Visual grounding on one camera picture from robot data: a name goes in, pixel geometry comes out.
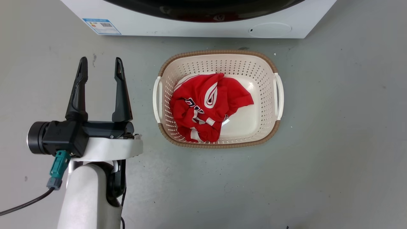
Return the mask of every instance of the black glass door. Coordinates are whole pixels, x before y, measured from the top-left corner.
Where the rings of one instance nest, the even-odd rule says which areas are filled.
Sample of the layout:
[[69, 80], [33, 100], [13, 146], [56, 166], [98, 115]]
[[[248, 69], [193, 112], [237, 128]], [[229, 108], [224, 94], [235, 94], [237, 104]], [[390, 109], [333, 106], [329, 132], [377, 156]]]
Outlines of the black glass door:
[[304, 0], [105, 0], [155, 17], [188, 22], [230, 22], [260, 17]]

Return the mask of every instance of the camera lens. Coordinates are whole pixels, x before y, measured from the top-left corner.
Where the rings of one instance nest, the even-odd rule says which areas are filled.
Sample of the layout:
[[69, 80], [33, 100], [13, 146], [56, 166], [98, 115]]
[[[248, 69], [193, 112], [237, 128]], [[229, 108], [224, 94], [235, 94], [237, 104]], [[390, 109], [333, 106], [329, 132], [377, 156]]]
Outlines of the camera lens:
[[48, 154], [42, 146], [42, 137], [45, 135], [49, 122], [34, 122], [27, 134], [27, 146], [33, 154]]

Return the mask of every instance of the brown basket rim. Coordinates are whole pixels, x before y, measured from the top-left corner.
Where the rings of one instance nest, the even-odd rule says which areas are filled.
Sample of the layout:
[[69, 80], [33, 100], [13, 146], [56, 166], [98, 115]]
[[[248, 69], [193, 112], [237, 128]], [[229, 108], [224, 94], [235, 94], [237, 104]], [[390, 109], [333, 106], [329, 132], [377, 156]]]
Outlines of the brown basket rim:
[[[161, 69], [158, 73], [158, 77], [162, 77], [165, 69], [168, 67], [169, 64], [171, 64], [173, 61], [184, 58], [184, 57], [192, 57], [192, 56], [200, 56], [200, 55], [213, 55], [213, 54], [243, 54], [243, 55], [252, 55], [259, 57], [266, 61], [270, 67], [273, 73], [277, 73], [277, 68], [274, 65], [274, 63], [268, 58], [266, 55], [255, 52], [255, 51], [247, 51], [247, 50], [206, 50], [206, 51], [195, 51], [195, 52], [188, 52], [188, 53], [180, 53], [177, 55], [174, 55], [170, 57], [165, 63], [161, 66]], [[270, 140], [275, 133], [278, 130], [278, 127], [280, 126], [280, 120], [276, 120], [273, 129], [271, 132], [264, 138], [257, 140], [257, 141], [251, 141], [251, 142], [243, 142], [243, 143], [231, 143], [231, 144], [201, 144], [201, 143], [188, 143], [188, 142], [179, 142], [177, 140], [172, 139], [168, 133], [165, 131], [164, 126], [162, 123], [158, 124], [158, 128], [161, 131], [161, 134], [164, 136], [165, 139], [167, 139], [169, 142], [171, 142], [174, 145], [181, 146], [181, 147], [187, 147], [187, 148], [201, 148], [201, 149], [227, 149], [227, 148], [238, 148], [238, 147], [247, 147], [247, 146], [254, 146], [254, 145], [260, 145], [263, 144], [264, 142]]]

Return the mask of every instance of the red garment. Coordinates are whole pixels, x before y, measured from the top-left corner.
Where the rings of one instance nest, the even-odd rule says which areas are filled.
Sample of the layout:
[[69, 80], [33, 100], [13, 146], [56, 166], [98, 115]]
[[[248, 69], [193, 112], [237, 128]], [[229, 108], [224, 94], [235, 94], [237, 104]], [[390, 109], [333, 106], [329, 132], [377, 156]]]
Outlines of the red garment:
[[170, 108], [178, 132], [187, 141], [216, 142], [222, 122], [239, 107], [253, 104], [250, 93], [224, 75], [188, 75], [174, 88]]

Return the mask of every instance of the blue and white sticker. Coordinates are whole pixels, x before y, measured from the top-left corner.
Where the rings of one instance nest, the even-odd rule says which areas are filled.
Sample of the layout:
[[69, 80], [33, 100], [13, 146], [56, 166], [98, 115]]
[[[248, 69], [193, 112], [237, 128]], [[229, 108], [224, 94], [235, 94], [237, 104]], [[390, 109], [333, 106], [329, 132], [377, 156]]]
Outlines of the blue and white sticker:
[[83, 21], [88, 24], [93, 30], [95, 30], [97, 34], [122, 35], [109, 20], [83, 18]]

